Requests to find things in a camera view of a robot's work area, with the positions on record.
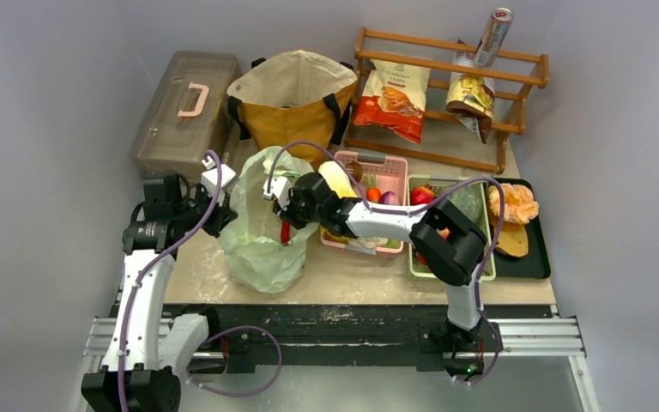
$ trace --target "box lid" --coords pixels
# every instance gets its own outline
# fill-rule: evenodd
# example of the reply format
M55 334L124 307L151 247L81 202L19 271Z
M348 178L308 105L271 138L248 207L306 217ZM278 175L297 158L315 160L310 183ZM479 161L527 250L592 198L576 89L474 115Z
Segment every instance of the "box lid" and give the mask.
M138 129L139 161L201 160L239 62L233 54L177 51Z

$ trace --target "can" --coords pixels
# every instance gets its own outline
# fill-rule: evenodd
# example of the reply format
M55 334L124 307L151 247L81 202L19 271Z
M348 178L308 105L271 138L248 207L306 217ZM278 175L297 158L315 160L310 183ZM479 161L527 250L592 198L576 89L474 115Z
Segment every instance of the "can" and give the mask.
M484 30L481 40L479 40L479 46L476 47L474 63L477 66L488 67L493 64L513 19L514 14L511 13L511 10L503 7L494 9L487 23L487 28Z

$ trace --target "pink basket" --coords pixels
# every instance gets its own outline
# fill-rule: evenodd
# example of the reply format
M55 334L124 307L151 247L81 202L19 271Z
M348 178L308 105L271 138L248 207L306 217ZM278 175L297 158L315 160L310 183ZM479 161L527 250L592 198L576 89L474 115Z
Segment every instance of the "pink basket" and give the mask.
M394 191L397 193L400 204L405 206L406 197L406 184L408 183L408 161L402 157L385 156L382 154L369 154L357 153L341 150L335 153L337 160L341 161L345 166L353 161L357 161L362 165L363 175L375 175L375 187L381 192ZM345 251L358 251L370 255L376 254L393 254L400 253L404 246L400 242L398 247L379 247L377 249L366 249L356 245L345 245L343 243L334 241L328 238L325 233L321 236L322 243L342 249Z

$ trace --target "light green plastic basket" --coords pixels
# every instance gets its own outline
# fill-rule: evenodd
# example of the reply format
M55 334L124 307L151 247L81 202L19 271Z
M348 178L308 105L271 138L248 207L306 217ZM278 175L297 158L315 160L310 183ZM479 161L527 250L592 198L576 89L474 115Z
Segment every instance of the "light green plastic basket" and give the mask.
M408 189L405 193L406 204L410 204L410 191L413 190L415 186L420 185L431 185L435 188L453 186L463 180L468 178L447 178L439 176L430 176L427 174L409 174L408 175ZM482 183L473 185L472 187L477 188L481 194L481 217L479 221L476 222L476 225L481 229L481 231L487 236L487 247L485 251L488 251L488 248L491 247L491 229L489 228L488 223L488 212L487 212L487 196L485 186ZM428 269L427 266L422 264L417 257L413 256L413 247L408 248L408 263L410 265L410 273L413 276L421 278L432 278L437 279L436 276ZM481 275L481 280L484 282L492 281L496 278L496 263L493 261L493 255L489 259L489 263L484 269L483 275Z

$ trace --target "wooden shelf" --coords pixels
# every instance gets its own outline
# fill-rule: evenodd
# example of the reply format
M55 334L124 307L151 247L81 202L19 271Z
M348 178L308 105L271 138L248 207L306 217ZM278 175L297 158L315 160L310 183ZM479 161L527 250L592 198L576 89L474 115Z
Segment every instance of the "wooden shelf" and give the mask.
M497 133L497 162L496 164L481 163L477 161L466 161L463 159L457 159L449 156L445 156L437 153L427 153L422 150L411 150L407 148L398 148L397 146L381 143L368 143L363 142L359 139L354 138L353 134L358 128L350 129L350 136L346 140L347 145L355 146L359 148L368 148L371 150L379 150L386 153L392 153L395 155L405 155L409 157L415 157L420 159L425 159L428 161L437 161L441 163L448 163L451 165L457 165L461 167L472 167L480 170L485 170L488 172L502 173L505 168L505 151L506 151L506 142L509 138L510 133L521 135L526 129L526 110L527 110L527 98L529 97L529 92L532 87L544 88L549 83L549 60L546 54L533 55L527 53L519 53L515 51L499 51L500 58L508 58L511 60L519 60L527 63L532 63L535 65L532 73L530 75L519 75L516 73L510 73L502 70L491 70L491 69L482 69L478 67L465 67L458 64L448 63L448 62L439 62L435 60L430 60L427 58L414 58L409 56L403 56L395 53L388 53L385 51L374 51L367 50L365 48L365 42L367 38L374 39L384 39L393 42L407 43L411 45L422 45L426 47L435 47L446 50L455 50L462 52L475 52L476 48L472 45L464 45L461 43L454 43L450 41L435 40L435 39L424 39L420 37L406 36L403 34L396 33L386 33L378 32L373 30L367 30L363 27L360 30L360 36L357 39L357 44L355 46L354 56L358 61L358 76L369 76L371 70L365 67L366 60L384 60L387 62L402 63L402 64L411 64L413 66L427 67L429 69L435 70L444 70L448 72L457 72L468 75L475 76L484 76L490 77L492 79L504 80L508 82L520 83L522 86L519 89L518 93L509 93L498 91L495 93L496 99L501 100L511 100L513 103L509 114L506 116L503 122L493 122L492 130L495 130ZM428 82L428 86L431 88L442 88L448 89L448 82L441 82L431 80ZM358 101L360 101L360 93L362 88L357 87L356 95L353 97L353 106L357 107ZM449 114L448 112L439 112L434 110L428 110L425 113L426 118L432 118L436 120L441 120L449 123L459 123L458 119Z

